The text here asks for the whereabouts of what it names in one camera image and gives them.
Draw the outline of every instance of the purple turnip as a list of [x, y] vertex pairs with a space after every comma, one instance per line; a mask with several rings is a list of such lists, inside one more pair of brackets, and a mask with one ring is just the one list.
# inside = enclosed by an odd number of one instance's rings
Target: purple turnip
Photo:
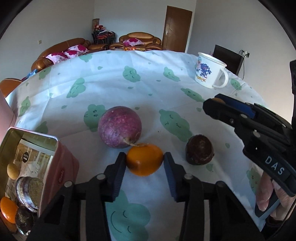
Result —
[[126, 148], [140, 138], [142, 123], [138, 114], [124, 106], [107, 110], [99, 121], [98, 132], [102, 141], [112, 148]]

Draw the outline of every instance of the door frame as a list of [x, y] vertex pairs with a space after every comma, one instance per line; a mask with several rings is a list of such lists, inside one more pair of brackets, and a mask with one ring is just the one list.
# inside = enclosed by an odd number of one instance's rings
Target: door frame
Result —
[[166, 13], [165, 13], [165, 25], [164, 25], [164, 29], [163, 29], [163, 39], [162, 39], [162, 41], [161, 41], [161, 45], [162, 45], [162, 47], [164, 47], [164, 39], [165, 39], [165, 36], [166, 36], [165, 32], [166, 32], [166, 28], [167, 28], [167, 18], [168, 18], [167, 13], [168, 13], [168, 8], [183, 9], [183, 10], [185, 10], [185, 11], [189, 11], [189, 12], [191, 12], [191, 20], [190, 20], [190, 24], [189, 24], [189, 26], [188, 26], [187, 37], [186, 37], [186, 45], [185, 45], [185, 50], [186, 50], [186, 46], [187, 46], [187, 43], [188, 43], [188, 36], [189, 36], [189, 32], [190, 32], [190, 26], [191, 26], [191, 22], [192, 22], [192, 15], [193, 15], [193, 12], [190, 11], [190, 10], [184, 9], [184, 8], [173, 7], [173, 6], [169, 6], [169, 5], [167, 5], [167, 10], [166, 10]]

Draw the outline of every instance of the dark sleeve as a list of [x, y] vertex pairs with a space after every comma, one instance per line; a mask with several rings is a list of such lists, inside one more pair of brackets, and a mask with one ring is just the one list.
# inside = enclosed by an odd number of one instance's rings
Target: dark sleeve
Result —
[[261, 233], [265, 239], [267, 239], [277, 231], [277, 229], [281, 226], [282, 221], [274, 220], [271, 216], [268, 216], [265, 221], [266, 223]]

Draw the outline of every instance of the black television screen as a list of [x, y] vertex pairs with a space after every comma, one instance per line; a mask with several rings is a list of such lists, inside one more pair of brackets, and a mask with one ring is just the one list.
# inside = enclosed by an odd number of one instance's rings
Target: black television screen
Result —
[[240, 68], [244, 60], [244, 57], [242, 57], [241, 55], [229, 49], [223, 48], [219, 45], [215, 46], [213, 57], [226, 63], [227, 64], [226, 68], [232, 73], [234, 73], [235, 75], [239, 74]]

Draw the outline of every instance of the black sticker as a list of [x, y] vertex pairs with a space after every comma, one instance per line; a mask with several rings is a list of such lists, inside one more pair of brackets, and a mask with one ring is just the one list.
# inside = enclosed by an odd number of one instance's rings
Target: black sticker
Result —
[[25, 152], [24, 155], [22, 156], [22, 161], [24, 163], [26, 163], [29, 159], [29, 153], [28, 152]]

